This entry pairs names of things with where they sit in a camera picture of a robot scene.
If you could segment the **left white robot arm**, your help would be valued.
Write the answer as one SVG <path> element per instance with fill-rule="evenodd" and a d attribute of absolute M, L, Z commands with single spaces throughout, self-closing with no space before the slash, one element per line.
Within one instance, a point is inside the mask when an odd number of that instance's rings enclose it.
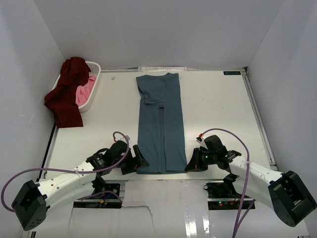
<path fill-rule="evenodd" d="M 117 141 L 110 148 L 98 150 L 69 173 L 24 183 L 11 206 L 23 230 L 30 231 L 43 223 L 51 210 L 67 203 L 108 195 L 119 197 L 119 192 L 111 190 L 102 178 L 112 169 L 119 168 L 126 175 L 147 166 L 149 163 L 137 145 L 129 148 L 126 142 Z"/>

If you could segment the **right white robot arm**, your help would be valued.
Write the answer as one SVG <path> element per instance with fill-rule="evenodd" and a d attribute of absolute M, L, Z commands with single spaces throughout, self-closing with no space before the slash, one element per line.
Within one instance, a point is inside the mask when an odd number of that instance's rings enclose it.
<path fill-rule="evenodd" d="M 317 203 L 300 177 L 293 171 L 282 173 L 249 163 L 235 150 L 227 150 L 216 135 L 198 138 L 200 146 L 194 148 L 186 166 L 187 172 L 203 172 L 217 165 L 229 174 L 221 185 L 209 186 L 218 195 L 252 198 L 271 208 L 278 218 L 295 227 L 317 208 Z"/>

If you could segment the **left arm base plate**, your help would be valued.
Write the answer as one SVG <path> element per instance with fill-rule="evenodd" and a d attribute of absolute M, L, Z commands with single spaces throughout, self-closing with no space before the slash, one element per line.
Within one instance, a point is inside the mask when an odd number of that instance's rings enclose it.
<path fill-rule="evenodd" d="M 122 202 L 114 195 L 120 197 L 123 201 L 125 193 L 125 182 L 110 181 L 104 188 L 96 189 L 94 196 L 84 200 L 77 200 L 73 203 L 73 208 L 83 209 L 120 209 Z"/>

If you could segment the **teal blue t shirt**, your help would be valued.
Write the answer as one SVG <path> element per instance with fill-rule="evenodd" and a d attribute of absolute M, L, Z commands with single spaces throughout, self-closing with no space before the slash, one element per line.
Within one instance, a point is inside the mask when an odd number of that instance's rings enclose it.
<path fill-rule="evenodd" d="M 183 173 L 187 166 L 179 75 L 136 78 L 141 96 L 138 146 L 149 163 L 138 174 Z"/>

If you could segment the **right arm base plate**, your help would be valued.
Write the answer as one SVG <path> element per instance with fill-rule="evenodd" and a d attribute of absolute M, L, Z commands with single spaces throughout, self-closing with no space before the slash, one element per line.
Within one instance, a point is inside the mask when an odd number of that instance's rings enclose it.
<path fill-rule="evenodd" d="M 210 211 L 238 210 L 241 195 L 230 190 L 224 182 L 208 182 L 203 189 L 208 194 Z"/>

